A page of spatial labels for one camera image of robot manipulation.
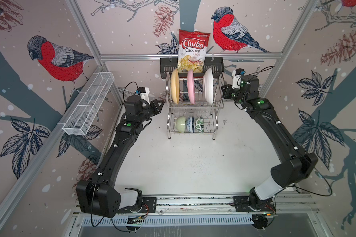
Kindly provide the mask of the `white patterned plate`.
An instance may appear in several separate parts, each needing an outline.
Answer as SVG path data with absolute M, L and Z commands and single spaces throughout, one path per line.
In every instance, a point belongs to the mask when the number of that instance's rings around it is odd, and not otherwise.
M 214 82 L 212 69 L 209 68 L 203 76 L 204 98 L 209 105 L 213 104 L 214 99 Z

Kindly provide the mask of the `yellow plate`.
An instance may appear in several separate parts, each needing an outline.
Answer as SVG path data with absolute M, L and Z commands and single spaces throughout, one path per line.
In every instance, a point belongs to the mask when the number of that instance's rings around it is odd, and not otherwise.
M 180 101 L 180 84 L 179 84 L 179 73 L 175 69 L 171 75 L 171 96 L 175 104 L 179 104 Z

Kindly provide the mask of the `pink plate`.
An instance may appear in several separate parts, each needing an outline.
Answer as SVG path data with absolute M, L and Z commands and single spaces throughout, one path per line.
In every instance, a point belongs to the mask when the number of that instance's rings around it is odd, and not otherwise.
M 188 96 L 191 104 L 195 104 L 195 86 L 194 86 L 194 76 L 193 76 L 192 69 L 190 69 L 187 73 L 187 90 L 188 90 Z

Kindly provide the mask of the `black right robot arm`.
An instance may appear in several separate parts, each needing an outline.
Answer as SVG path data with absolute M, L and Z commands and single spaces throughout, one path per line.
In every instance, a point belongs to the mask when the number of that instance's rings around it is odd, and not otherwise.
M 280 164 L 271 168 L 269 177 L 249 192 L 249 206 L 259 211 L 267 202 L 289 187 L 307 179 L 314 170 L 318 157 L 308 153 L 288 132 L 278 118 L 271 102 L 259 96 L 259 80 L 256 76 L 241 76 L 237 86 L 221 87 L 222 97 L 231 99 L 237 108 L 244 110 L 266 133 Z

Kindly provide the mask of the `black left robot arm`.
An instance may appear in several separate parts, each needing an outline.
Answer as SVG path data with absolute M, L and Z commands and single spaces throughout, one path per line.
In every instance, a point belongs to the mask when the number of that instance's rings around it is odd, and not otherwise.
M 121 165 L 131 147 L 145 129 L 143 123 L 162 112 L 162 100 L 147 102 L 139 95 L 126 99 L 125 112 L 115 129 L 110 149 L 91 177 L 78 182 L 76 192 L 83 213 L 112 218 L 118 210 L 139 211 L 142 208 L 142 191 L 126 188 L 115 190 L 115 181 Z

